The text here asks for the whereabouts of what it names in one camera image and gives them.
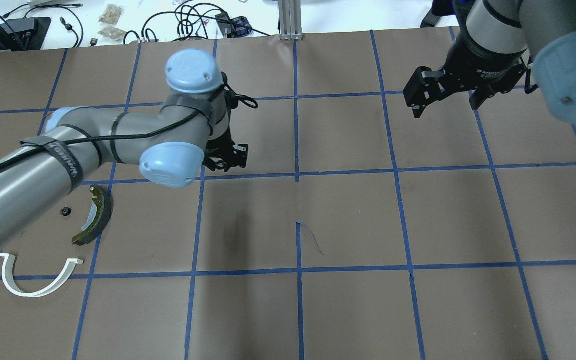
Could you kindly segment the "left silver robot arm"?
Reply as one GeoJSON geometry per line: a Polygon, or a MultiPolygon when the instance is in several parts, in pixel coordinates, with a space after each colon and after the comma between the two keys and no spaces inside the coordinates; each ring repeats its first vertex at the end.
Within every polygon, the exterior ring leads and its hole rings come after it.
{"type": "Polygon", "coordinates": [[[0,249],[107,163],[137,166],[149,182],[190,186],[201,167],[245,168],[247,144],[233,141],[231,112],[258,101],[236,93],[215,57],[198,48],[164,67],[169,95],[158,114],[89,106],[55,110],[41,136],[0,159],[0,249]]]}

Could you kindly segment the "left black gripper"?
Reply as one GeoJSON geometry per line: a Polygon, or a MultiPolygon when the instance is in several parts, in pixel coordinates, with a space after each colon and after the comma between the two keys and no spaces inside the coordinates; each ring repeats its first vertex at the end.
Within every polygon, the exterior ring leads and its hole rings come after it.
{"type": "Polygon", "coordinates": [[[219,137],[209,140],[204,150],[203,166],[210,171],[247,168],[249,144],[234,145],[230,127],[219,137]]]}

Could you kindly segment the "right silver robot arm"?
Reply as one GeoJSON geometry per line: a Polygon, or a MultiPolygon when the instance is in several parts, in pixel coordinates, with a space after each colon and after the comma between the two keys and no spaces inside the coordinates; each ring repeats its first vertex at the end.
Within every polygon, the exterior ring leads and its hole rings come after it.
{"type": "Polygon", "coordinates": [[[439,70],[418,67],[403,89],[415,118],[437,102],[471,92],[478,110],[525,80],[548,111],[576,125],[576,0],[437,0],[438,16],[455,15],[460,32],[439,70]]]}

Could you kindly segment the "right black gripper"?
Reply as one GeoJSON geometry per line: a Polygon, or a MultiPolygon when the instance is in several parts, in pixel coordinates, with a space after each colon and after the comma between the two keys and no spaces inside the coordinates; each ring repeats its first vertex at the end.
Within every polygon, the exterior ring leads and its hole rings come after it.
{"type": "Polygon", "coordinates": [[[415,119],[431,104],[460,92],[471,92],[470,107],[478,111],[489,98],[512,91],[527,71],[522,52],[498,54],[478,45],[470,35],[458,35],[439,71],[418,67],[403,96],[415,119]]]}

